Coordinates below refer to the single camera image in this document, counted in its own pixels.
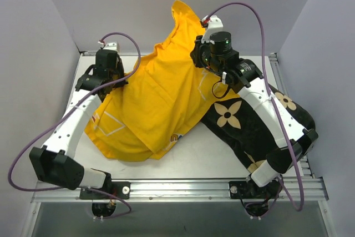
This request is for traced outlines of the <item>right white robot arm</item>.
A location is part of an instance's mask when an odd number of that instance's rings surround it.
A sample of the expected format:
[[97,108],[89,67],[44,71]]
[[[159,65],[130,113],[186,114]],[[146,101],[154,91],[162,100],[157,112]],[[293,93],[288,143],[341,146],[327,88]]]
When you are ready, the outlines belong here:
[[241,58],[230,39],[229,32],[214,33],[210,43],[197,36],[190,55],[196,67],[226,86],[202,121],[248,169],[246,191],[258,198],[308,153],[318,133],[310,114],[266,84],[258,66]]

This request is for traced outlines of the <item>yellow printed pillowcase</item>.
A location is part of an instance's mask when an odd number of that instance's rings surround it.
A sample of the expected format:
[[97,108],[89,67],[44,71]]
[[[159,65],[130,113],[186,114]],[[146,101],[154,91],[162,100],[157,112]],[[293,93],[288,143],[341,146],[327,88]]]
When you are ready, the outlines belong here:
[[137,61],[127,85],[105,97],[85,128],[108,159],[158,160],[217,107],[219,96],[236,98],[216,75],[193,64],[190,52],[204,33],[198,16],[178,0],[171,11],[175,25],[167,39]]

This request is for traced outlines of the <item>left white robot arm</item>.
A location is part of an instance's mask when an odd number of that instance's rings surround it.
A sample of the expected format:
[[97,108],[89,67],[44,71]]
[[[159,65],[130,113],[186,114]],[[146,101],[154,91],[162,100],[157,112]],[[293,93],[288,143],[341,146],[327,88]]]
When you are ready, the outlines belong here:
[[111,195],[112,185],[107,181],[107,173],[84,167],[74,157],[85,127],[114,88],[112,84],[107,87],[103,84],[118,80],[117,86],[122,87],[127,84],[123,77],[124,68],[117,44],[109,43],[99,49],[95,63],[77,80],[64,121],[41,148],[34,147],[30,151],[29,158],[38,180],[70,190],[91,187],[100,199]]

